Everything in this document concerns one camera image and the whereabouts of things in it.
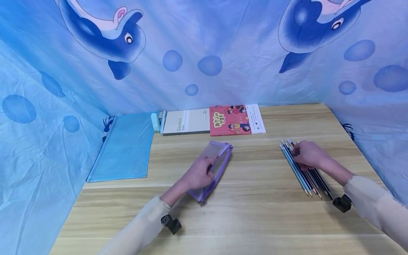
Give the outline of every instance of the pencil pouch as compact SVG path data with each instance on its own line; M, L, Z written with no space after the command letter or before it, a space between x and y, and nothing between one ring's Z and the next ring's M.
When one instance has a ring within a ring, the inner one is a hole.
M203 150L203 152L198 156L197 160L202 159L204 157L212 157L217 155L218 158L214 162L213 165L210 165L208 171L214 173L214 180L213 182L204 187L195 190L189 190L188 193L200 203L200 205L205 205L208 196L212 193L212 191L217 186L218 182L220 181L222 174L227 166L227 163L231 157L233 146L227 143L220 143L211 141L207 145L207 147Z

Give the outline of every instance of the dolphin fin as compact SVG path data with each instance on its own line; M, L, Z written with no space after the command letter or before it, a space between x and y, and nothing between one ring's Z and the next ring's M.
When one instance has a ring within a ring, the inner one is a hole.
M128 63L108 60L108 65L117 80L121 80L130 74L131 69Z
M286 71L295 69L299 66L301 66L306 59L312 54L313 52L308 52L308 53L293 53L289 52L288 55L286 55L285 60L283 61L282 67L279 70L279 73L284 73Z

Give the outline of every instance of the table surface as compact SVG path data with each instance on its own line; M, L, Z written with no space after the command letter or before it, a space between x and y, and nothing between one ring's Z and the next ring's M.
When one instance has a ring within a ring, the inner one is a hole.
M51 254L96 254L181 177L210 140L228 142L234 150L207 205L184 196L173 211L183 228L175 236L164 229L141 254L406 254L354 209L341 213L324 195L323 201L307 197L285 160L280 140L312 140L383 186L329 108L291 105L261 112L266 134L155 134L147 178L85 184ZM323 177L333 195L343 195L340 185Z

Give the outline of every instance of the black wrist mount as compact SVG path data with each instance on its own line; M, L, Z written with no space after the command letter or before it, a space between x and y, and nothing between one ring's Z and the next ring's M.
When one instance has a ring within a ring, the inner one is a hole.
M163 216L161 222L165 227L167 227L171 231L173 235L175 235L177 231L179 231L182 227L179 220L178 219L173 220L170 214Z
M344 194L342 197L338 197L333 200L333 205L339 209L342 213L347 212L351 209L351 199Z

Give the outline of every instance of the cartoon dolphin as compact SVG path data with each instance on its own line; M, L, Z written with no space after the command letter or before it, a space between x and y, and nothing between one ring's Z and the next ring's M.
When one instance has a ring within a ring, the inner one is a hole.
M146 37L137 22L141 10L116 10L113 20L98 19L87 13L77 0L56 0L67 29L86 50L108 60L117 80L129 75L133 63L144 50Z
M345 34L371 0L292 0L278 29L279 42L289 54L280 69L284 73L301 66L318 48Z

